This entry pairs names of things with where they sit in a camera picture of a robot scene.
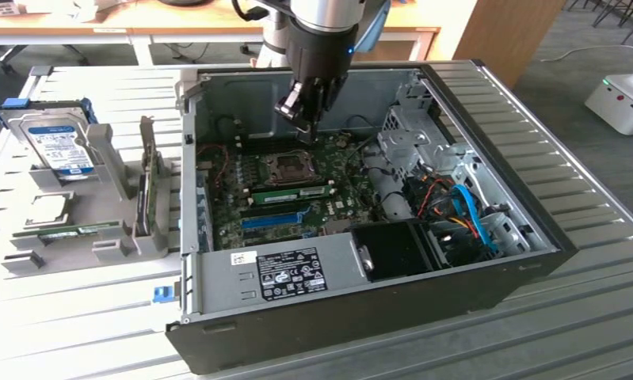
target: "motherboard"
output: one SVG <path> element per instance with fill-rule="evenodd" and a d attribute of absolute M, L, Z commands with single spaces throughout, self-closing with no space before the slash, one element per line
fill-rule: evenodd
<path fill-rule="evenodd" d="M 361 148 L 346 132 L 321 134 L 313 146 L 242 138 L 202 145 L 216 250 L 338 234 L 379 220 Z"/>

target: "circuit board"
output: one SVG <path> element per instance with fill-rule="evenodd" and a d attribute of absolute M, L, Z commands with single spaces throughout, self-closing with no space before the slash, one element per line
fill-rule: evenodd
<path fill-rule="evenodd" d="M 375 221 L 373 184 L 354 169 L 361 167 L 360 143 L 350 135 L 321 134 L 313 146 L 290 146 L 284 151 L 274 147 L 269 154 L 257 149 L 262 142 L 256 143 L 256 149 L 237 143 L 210 146 L 214 149 L 206 149 L 199 162 L 210 170 L 216 250 L 336 234 L 354 224 Z M 284 170 L 284 175 L 273 172 L 277 160 L 284 160 L 282 167 L 292 168 Z M 305 173 L 297 175 L 294 168 Z M 304 183 L 301 190 L 273 191 L 273 181 L 292 182 L 293 187 L 296 182 Z M 260 191 L 272 196 L 258 197 Z M 254 227 L 249 218 L 257 213 L 292 221 Z"/>

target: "gray carpet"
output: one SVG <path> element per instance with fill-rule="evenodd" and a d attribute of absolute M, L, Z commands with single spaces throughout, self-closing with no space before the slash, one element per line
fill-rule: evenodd
<path fill-rule="evenodd" d="M 633 50 L 618 48 L 583 51 L 562 62 L 539 62 L 572 48 L 620 43 L 630 25 L 624 29 L 618 28 L 618 17 L 610 16 L 599 28 L 592 28 L 591 22 L 598 13 L 590 9 L 579 8 L 560 14 L 515 92 L 633 211 L 633 136 L 620 135 L 584 107 L 586 98 L 607 74 L 633 71 Z M 94 65 L 137 64 L 133 49 L 127 45 L 79 45 L 78 48 Z M 194 58 L 204 48 L 204 44 L 194 44 L 185 52 Z M 182 63 L 171 58 L 165 45 L 155 45 L 153 53 L 157 64 Z M 246 61 L 238 44 L 213 44 L 199 62 Z M 6 76 L 0 70 L 0 97 L 18 95 L 28 68 L 43 64 L 73 66 L 77 62 L 61 46 L 30 47 L 12 61 L 19 75 Z"/>

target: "wooden table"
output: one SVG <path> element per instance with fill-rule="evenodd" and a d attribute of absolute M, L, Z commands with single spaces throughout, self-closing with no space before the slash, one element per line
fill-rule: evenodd
<path fill-rule="evenodd" d="M 427 59 L 435 34 L 441 30 L 440 14 L 424 11 L 428 2 L 408 0 L 404 4 L 395 0 L 381 36 L 381 41 L 409 41 L 413 60 Z M 262 23 L 240 19 L 230 0 L 185 8 L 157 0 L 138 0 L 107 9 L 99 20 L 89 23 L 77 23 L 55 14 L 0 17 L 0 45 L 131 44 L 141 66 L 154 65 L 151 44 L 189 42 L 262 42 Z M 384 53 L 381 56 L 399 58 Z"/>

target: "metal table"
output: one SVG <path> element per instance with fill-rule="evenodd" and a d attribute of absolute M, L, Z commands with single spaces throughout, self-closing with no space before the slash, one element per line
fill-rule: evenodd
<path fill-rule="evenodd" d="M 582 251 L 492 310 L 208 378 L 633 378 L 633 216 L 487 68 L 471 61 L 432 66 Z M 119 131 L 114 144 L 127 161 L 138 159 L 137 120 L 153 115 L 161 151 L 177 159 L 174 84 L 183 67 L 61 67 L 31 77 L 23 95 L 63 99 L 83 89 L 99 119 Z M 27 164 L 22 154 L 2 133 L 0 212 L 33 191 L 10 182 Z M 173 310 L 150 305 L 151 292 L 179 270 L 171 254 L 23 278 L 0 272 L 0 378 L 193 378 L 153 330 Z"/>

